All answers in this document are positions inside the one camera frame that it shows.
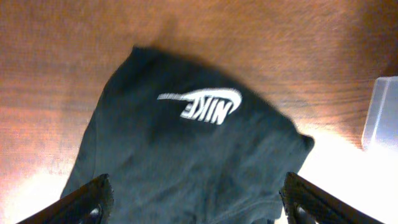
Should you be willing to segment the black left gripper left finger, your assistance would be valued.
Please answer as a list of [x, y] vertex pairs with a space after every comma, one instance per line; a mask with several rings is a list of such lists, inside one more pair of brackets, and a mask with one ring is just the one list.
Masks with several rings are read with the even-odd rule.
[[113, 205], [109, 175], [101, 174], [18, 224], [102, 224], [108, 222]]

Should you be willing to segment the clear plastic storage bin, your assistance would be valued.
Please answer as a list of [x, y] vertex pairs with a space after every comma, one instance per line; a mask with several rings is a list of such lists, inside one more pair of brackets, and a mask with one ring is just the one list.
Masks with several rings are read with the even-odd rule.
[[361, 144], [365, 151], [397, 152], [397, 76], [374, 82]]

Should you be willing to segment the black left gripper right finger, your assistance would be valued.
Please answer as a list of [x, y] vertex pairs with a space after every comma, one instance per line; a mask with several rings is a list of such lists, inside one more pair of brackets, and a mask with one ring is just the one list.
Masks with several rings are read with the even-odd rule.
[[289, 224], [381, 224], [294, 172], [279, 191]]

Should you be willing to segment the black Nike shirt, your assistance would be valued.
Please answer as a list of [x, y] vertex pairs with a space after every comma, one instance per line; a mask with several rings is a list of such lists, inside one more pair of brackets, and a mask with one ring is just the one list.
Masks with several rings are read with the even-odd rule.
[[221, 71], [134, 47], [105, 85], [63, 190], [108, 174], [110, 223], [272, 223], [314, 140]]

